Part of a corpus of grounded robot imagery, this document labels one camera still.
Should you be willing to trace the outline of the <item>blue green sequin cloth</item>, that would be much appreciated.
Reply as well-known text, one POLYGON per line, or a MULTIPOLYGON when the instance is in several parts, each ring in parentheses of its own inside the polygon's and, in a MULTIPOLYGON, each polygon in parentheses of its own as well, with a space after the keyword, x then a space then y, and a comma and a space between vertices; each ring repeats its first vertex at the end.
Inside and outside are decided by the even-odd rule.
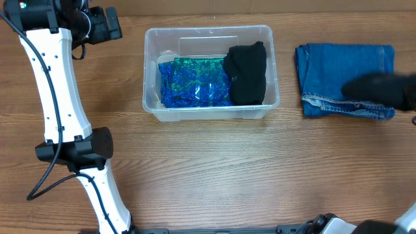
POLYGON ((159 64, 166 108, 232 106, 223 58, 175 58, 159 64))

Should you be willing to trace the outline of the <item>small black cloth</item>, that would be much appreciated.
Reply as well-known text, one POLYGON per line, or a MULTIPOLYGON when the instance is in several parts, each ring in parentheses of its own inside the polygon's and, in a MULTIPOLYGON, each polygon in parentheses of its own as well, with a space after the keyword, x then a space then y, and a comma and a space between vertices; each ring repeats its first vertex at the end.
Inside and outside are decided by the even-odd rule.
POLYGON ((235 105, 261 105, 266 92, 267 52, 263 42, 236 45, 224 57, 223 69, 230 80, 235 105))

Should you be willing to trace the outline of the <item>large black cloth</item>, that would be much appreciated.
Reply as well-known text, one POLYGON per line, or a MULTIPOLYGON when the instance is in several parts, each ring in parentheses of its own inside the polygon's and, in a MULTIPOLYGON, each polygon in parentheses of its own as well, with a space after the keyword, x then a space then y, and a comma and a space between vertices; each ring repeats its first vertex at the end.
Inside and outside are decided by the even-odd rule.
POLYGON ((415 110, 415 74, 371 73, 343 85, 344 96, 400 111, 415 110))

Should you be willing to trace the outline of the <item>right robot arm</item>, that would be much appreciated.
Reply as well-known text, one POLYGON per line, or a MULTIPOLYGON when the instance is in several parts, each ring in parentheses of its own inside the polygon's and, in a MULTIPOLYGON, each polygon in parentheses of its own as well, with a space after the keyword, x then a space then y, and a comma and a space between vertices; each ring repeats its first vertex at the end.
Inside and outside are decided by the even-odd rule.
POLYGON ((298 227, 296 234, 410 234, 415 233, 415 204, 394 224, 366 220, 354 225, 333 213, 320 214, 298 227))

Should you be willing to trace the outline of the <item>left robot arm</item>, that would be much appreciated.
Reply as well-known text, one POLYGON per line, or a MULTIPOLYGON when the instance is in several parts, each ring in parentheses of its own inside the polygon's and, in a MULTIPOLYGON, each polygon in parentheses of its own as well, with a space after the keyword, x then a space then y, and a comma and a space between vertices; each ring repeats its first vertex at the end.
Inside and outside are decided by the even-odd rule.
POLYGON ((111 132, 88 121, 73 68, 74 49, 122 37, 116 9, 87 1, 6 0, 1 17, 18 34, 36 79, 45 123, 36 156, 50 167, 66 166, 81 182, 100 233, 135 233, 111 168, 111 132))

